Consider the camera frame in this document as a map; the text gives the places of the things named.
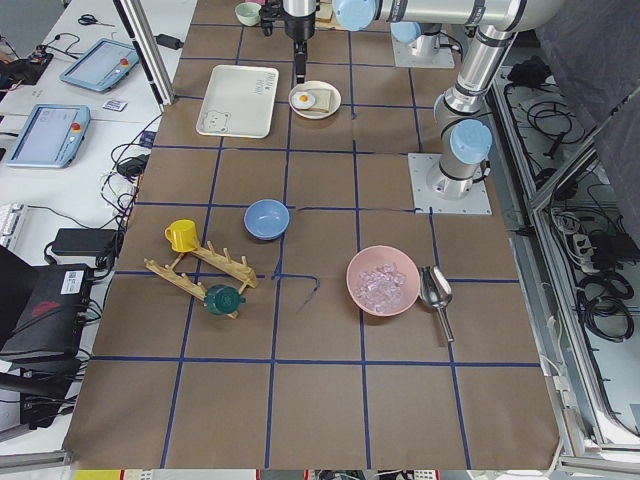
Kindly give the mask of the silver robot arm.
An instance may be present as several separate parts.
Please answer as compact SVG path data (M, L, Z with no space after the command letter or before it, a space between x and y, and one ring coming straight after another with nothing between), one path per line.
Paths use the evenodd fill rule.
M433 48L440 47L441 23L405 21L407 1L392 1L385 21L391 24L392 36L399 42L412 44L433 37ZM293 42L296 84L306 81L308 41L315 33L319 1L272 1L271 21L282 20L285 33ZM382 15L382 1L332 1L331 8L338 23L346 30L359 31Z
M465 197L473 176L489 153L492 135L474 120L516 32L535 26L533 1L334 1L339 24L360 31L373 21L474 26L476 32L455 84L434 106L442 154L426 176L427 186L447 200Z

